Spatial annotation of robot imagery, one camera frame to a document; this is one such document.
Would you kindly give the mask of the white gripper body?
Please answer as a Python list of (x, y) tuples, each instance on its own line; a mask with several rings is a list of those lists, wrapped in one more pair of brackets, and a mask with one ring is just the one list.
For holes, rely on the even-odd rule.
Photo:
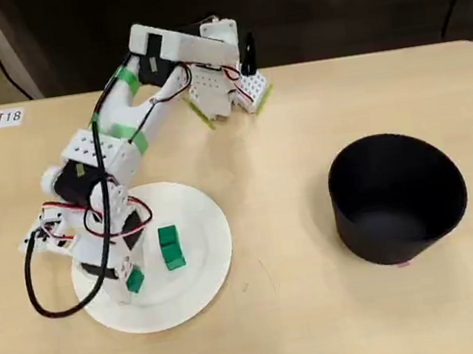
[[(139, 269), (145, 266), (143, 239), (147, 218), (144, 202), (129, 195), (126, 187), (111, 188), (108, 195), (111, 234), (106, 276), (115, 279), (121, 271), (128, 272), (130, 265)], [(100, 268), (104, 236), (102, 192), (93, 191), (89, 203), (72, 254), (81, 264)]]

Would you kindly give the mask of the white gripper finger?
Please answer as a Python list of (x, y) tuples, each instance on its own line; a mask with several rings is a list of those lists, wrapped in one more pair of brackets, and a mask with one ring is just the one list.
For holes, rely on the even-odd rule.
[(141, 269), (142, 274), (145, 277), (149, 276), (150, 266), (152, 262), (152, 251), (149, 247), (149, 242), (147, 237), (143, 237), (139, 240), (139, 249), (137, 250), (136, 255), (138, 256), (138, 267)]
[(82, 270), (91, 277), (103, 276), (102, 288), (116, 303), (130, 303), (132, 292), (127, 286), (127, 281), (133, 271), (130, 261), (121, 262), (113, 268), (102, 270), (100, 266), (83, 267)]

